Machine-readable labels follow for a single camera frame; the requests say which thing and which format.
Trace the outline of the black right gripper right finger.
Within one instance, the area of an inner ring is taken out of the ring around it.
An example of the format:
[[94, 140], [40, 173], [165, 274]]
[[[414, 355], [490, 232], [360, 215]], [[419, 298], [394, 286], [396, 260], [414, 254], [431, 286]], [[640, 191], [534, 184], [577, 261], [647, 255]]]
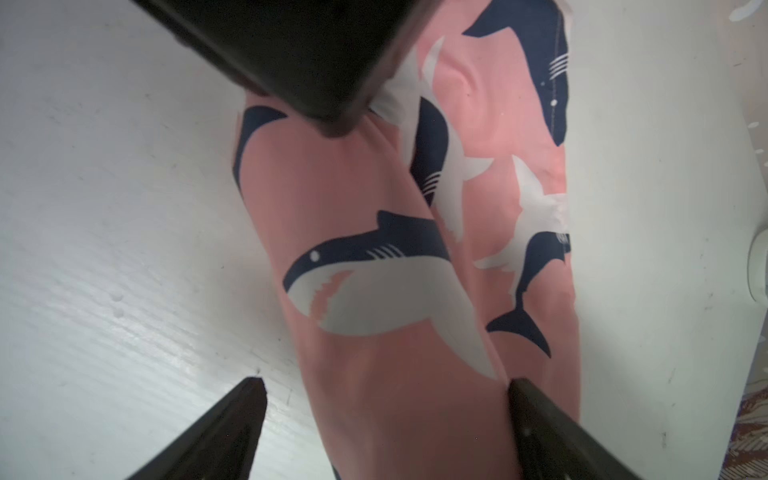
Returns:
[[508, 399], [522, 479], [639, 480], [530, 380]]

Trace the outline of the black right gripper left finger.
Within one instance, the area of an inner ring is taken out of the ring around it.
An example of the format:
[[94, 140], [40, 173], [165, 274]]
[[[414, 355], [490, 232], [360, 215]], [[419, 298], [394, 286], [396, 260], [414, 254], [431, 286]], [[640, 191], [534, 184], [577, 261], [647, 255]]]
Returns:
[[245, 378], [129, 479], [247, 479], [267, 406], [264, 381]]

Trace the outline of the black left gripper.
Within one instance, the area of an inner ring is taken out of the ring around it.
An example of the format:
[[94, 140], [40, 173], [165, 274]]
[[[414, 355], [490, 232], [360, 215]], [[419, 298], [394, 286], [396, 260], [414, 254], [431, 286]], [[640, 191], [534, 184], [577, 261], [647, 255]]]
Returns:
[[331, 138], [355, 127], [439, 7], [413, 0], [137, 5], [231, 81], [284, 102]]

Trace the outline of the pink patterned cloth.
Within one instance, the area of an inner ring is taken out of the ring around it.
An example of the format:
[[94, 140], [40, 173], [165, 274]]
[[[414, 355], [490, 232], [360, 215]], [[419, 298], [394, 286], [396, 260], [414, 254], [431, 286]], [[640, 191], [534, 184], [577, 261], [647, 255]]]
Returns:
[[234, 176], [338, 478], [519, 478], [515, 378], [578, 416], [570, 27], [447, 1], [341, 138], [247, 95]]

